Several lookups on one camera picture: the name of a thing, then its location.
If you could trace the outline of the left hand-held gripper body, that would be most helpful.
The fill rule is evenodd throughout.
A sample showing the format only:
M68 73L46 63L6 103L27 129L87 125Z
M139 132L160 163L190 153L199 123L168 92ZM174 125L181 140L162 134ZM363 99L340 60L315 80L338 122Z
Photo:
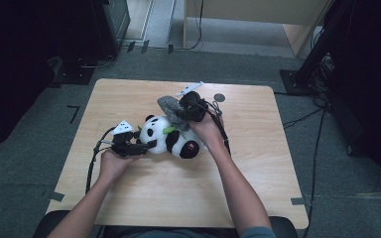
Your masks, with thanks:
M134 128L126 121L121 121L111 132L113 139L111 149L120 157L140 156L139 142L133 143Z

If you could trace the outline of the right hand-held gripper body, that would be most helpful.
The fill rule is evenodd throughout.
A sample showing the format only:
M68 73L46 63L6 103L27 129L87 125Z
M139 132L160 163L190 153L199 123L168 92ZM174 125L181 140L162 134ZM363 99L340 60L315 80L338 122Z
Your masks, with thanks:
M202 81L187 85L177 93L177 96L181 97L179 101L181 106L179 116L182 119L194 122L201 122L203 120L207 111L207 102L195 91L201 86L203 86Z

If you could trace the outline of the black and white panda plush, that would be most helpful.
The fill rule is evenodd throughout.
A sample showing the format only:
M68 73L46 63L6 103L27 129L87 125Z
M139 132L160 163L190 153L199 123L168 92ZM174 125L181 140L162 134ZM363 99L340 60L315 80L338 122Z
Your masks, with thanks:
M142 132L138 142L157 141L157 147L152 154L169 152L180 159L194 159L205 148L205 144L192 129L179 130L171 124L167 116L149 115L139 131Z

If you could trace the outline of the grey fluffy cloth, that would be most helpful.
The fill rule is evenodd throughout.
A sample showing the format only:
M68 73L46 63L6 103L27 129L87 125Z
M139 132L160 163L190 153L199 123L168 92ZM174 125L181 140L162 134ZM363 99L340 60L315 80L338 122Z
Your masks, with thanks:
M183 118L185 110L180 105L177 98L170 95L165 95L158 98L157 103L174 127L183 131L190 128L189 121Z

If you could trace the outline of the person's left hand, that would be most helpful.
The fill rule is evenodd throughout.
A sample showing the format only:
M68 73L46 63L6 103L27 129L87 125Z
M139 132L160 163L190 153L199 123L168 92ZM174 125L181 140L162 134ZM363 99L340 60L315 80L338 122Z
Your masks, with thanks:
M113 185L125 172L127 167L139 159L140 156L120 158L112 150L106 150L101 155L100 172L97 182L105 185Z

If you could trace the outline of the person's right hand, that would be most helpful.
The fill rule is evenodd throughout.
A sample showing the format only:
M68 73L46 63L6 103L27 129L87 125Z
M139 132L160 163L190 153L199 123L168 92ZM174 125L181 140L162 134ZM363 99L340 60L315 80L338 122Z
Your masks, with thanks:
M211 153L227 151L220 129L208 113L200 122L190 122L190 127Z

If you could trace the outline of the black cabinet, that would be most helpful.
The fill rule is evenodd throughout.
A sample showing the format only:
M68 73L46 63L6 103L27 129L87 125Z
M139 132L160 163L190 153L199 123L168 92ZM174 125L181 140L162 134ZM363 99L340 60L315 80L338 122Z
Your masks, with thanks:
M105 57L116 57L130 24L126 0L91 0L99 44Z

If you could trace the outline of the light wooden desk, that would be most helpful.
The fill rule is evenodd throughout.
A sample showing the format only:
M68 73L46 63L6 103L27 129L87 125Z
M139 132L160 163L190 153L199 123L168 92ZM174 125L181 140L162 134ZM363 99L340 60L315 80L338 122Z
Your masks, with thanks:
M185 0L184 39L188 17L282 24L295 56L321 23L334 0Z

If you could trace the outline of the black metal stand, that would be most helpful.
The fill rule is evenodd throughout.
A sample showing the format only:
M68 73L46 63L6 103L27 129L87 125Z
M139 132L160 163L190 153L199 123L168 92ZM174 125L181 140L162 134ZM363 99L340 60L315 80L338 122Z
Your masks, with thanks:
M350 23L346 17L356 2L357 0L336 0L333 2L324 16L324 29L301 68L298 70L280 70L286 94L317 95L325 91L325 87L321 85L318 70L323 64L323 59L337 30L343 24L347 25L346 29L350 28Z

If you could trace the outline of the dark curtain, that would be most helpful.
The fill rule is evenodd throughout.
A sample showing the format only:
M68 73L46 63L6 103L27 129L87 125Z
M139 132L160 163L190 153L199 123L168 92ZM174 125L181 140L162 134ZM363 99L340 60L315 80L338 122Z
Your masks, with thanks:
M334 69L326 81L342 102L351 143L381 167L381 0L336 0L348 8L330 30Z
M61 56L57 25L75 0L0 0L0 144L54 79L48 60Z

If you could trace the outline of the black floor base plate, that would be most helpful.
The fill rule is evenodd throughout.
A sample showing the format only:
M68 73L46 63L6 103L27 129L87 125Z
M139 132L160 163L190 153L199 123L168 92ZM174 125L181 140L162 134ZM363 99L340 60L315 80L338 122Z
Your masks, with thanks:
M53 84L89 85L94 69L59 59Z

